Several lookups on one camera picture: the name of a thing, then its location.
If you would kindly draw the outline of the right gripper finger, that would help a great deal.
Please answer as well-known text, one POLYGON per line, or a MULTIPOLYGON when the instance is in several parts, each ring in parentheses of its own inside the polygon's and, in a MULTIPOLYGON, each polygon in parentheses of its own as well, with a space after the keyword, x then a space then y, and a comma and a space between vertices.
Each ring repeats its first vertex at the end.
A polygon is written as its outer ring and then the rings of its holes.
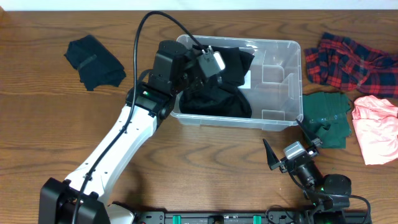
POLYGON ((306 139, 308 139, 308 141, 309 141, 308 145, 310 147, 320 147, 323 144, 322 140, 314 132, 312 132, 311 130, 306 128, 302 124, 302 122, 300 122, 298 119, 296 119, 296 122, 297 122, 298 126, 300 127, 300 129, 303 131, 306 139))
POLYGON ((277 158, 275 155, 274 151, 272 150, 271 146, 269 143, 263 139, 263 143, 266 149, 266 155, 267 155, 267 164, 270 168, 270 170, 274 170, 276 168, 279 168, 281 166, 280 160, 277 158))

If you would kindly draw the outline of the large black garment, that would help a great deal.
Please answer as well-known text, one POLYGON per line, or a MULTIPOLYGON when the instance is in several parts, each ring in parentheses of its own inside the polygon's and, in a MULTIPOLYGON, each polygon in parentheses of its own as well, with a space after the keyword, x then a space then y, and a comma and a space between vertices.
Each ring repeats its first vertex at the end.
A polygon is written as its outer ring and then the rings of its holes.
POLYGON ((179 101, 182 113, 235 118, 252 116, 251 106, 239 87, 236 93, 223 90, 208 92, 203 88, 194 92, 183 92, 179 101))

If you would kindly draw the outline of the black cloth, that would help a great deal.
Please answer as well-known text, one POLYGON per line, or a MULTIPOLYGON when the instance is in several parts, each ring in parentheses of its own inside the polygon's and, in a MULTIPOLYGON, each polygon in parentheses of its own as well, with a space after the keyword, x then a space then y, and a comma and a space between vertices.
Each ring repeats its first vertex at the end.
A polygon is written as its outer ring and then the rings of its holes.
POLYGON ((253 54, 239 49, 239 47, 212 47, 221 54, 225 68, 213 75, 203 89, 206 91, 238 92, 238 87, 245 84, 244 77, 254 60, 253 54))
POLYGON ((118 87, 126 77, 121 62, 93 35, 71 41, 64 56, 87 91, 100 85, 118 87))

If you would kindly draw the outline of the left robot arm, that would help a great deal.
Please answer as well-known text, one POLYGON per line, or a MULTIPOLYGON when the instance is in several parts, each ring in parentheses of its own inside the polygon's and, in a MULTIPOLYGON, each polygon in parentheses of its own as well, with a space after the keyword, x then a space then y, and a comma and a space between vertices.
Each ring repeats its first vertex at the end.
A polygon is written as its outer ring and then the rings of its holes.
POLYGON ((50 178, 43 185, 39 223, 134 223, 135 212, 107 204, 115 183, 173 110, 177 95, 202 88, 225 67, 212 46, 195 50, 174 40, 162 41, 153 68, 141 73, 118 120, 97 148, 64 181, 50 178))

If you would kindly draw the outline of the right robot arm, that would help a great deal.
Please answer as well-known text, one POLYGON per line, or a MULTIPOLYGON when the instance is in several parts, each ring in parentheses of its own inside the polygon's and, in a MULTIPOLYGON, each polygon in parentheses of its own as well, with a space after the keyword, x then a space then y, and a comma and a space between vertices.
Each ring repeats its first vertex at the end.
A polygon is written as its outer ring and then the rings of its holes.
POLYGON ((278 159, 269 143, 263 140, 269 168, 288 173, 303 190, 305 198, 313 203, 312 208, 287 216, 292 223, 347 223, 343 209, 350 205, 351 180, 344 175, 320 172, 313 158, 319 155, 318 148, 323 142, 300 121, 297 123, 310 140, 309 147, 295 142, 284 149, 285 157, 278 159))

